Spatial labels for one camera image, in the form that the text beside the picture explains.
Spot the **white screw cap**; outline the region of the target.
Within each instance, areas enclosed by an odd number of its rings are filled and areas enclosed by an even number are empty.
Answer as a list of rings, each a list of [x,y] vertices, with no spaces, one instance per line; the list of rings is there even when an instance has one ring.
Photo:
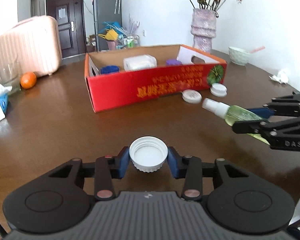
[[[156,137],[140,137],[131,143],[129,156],[139,171],[152,173],[163,166],[168,156],[168,147]]]

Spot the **pink spoon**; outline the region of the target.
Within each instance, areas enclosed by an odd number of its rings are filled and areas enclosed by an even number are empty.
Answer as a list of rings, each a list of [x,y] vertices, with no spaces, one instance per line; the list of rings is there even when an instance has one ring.
[[[264,49],[265,49],[265,46],[261,46],[261,47],[258,47],[258,48],[255,48],[255,49],[249,51],[249,53],[250,53],[250,54],[254,54],[254,53],[256,53],[256,52],[258,52],[258,51],[262,51],[262,50],[264,50]]]

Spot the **grey refrigerator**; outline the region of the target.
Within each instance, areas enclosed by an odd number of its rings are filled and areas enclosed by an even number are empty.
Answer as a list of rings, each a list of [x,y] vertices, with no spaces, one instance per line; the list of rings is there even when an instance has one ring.
[[[107,42],[99,34],[106,33],[107,25],[104,22],[122,23],[121,14],[115,12],[116,0],[93,0],[94,31],[96,36],[96,51],[108,50]]]

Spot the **green spray bottle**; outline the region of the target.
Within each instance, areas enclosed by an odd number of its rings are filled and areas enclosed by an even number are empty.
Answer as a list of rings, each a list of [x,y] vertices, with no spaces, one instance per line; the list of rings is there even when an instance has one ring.
[[[237,121],[262,120],[260,116],[245,108],[239,106],[229,106],[209,98],[204,99],[202,107],[203,109],[208,110],[214,115],[222,118],[229,126],[233,126]]]

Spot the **pink ribbed suitcase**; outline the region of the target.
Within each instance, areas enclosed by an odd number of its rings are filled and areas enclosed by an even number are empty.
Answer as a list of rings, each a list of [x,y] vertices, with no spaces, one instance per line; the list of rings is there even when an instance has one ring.
[[[51,16],[35,16],[18,22],[0,35],[0,70],[16,63],[19,73],[51,75],[62,64],[58,23]]]

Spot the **dark brown door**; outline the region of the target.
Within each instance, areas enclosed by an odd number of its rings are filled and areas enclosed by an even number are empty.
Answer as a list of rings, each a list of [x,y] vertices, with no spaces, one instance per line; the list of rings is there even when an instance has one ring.
[[[87,52],[82,0],[46,0],[46,14],[57,21],[63,58]]]

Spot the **orange fruit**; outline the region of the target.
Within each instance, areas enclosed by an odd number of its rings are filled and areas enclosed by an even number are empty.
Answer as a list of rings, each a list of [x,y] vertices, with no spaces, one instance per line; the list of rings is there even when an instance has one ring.
[[[20,78],[20,85],[23,89],[30,89],[35,86],[37,76],[34,72],[26,72]]]

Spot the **clear glass cup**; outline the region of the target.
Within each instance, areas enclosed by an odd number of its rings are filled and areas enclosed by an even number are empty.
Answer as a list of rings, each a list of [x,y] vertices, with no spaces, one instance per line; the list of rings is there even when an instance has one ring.
[[[18,60],[13,63],[0,66],[0,83],[5,86],[11,86],[12,90],[9,94],[14,94],[21,91],[20,78],[21,66]]]

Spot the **pale green bowl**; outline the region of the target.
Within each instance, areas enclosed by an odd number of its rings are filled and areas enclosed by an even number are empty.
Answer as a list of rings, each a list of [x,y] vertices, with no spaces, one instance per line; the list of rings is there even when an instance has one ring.
[[[229,56],[232,63],[245,66],[250,59],[250,53],[244,49],[229,47]]]

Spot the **crumpled white tissue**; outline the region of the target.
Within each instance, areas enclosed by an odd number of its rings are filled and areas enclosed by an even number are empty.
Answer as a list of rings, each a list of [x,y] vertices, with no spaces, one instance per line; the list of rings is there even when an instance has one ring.
[[[276,75],[269,76],[271,81],[280,83],[280,84],[287,84],[289,82],[289,72],[285,69],[281,69],[278,71]]]

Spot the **white ribbed small cap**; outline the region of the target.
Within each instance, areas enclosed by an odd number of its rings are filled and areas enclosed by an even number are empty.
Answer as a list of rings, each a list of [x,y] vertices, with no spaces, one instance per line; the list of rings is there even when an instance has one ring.
[[[216,97],[223,98],[227,96],[227,88],[221,83],[213,83],[210,87],[210,92]]]

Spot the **blue ribbed lid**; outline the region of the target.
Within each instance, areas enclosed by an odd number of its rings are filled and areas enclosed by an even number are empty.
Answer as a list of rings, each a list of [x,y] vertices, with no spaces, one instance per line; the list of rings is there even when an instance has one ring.
[[[111,74],[111,73],[118,73],[120,68],[115,65],[105,66],[100,69],[100,74]]]

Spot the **pink ceramic vase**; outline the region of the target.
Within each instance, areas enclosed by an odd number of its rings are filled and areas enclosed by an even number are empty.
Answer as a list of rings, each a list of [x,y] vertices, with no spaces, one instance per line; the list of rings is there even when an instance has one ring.
[[[216,37],[217,17],[213,10],[194,9],[192,14],[191,34],[193,48],[210,53],[212,40]]]

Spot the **purple lid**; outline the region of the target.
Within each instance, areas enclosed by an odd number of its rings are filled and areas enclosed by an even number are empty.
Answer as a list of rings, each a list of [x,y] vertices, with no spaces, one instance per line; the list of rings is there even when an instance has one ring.
[[[182,65],[182,62],[180,62],[177,59],[166,60],[166,66],[179,66],[179,65]]]

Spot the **white round disc device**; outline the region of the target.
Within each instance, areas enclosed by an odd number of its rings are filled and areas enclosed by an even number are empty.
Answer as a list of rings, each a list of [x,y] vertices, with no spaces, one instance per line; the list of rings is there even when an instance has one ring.
[[[185,102],[191,104],[199,104],[202,101],[202,95],[198,91],[191,89],[182,91],[182,98]]]

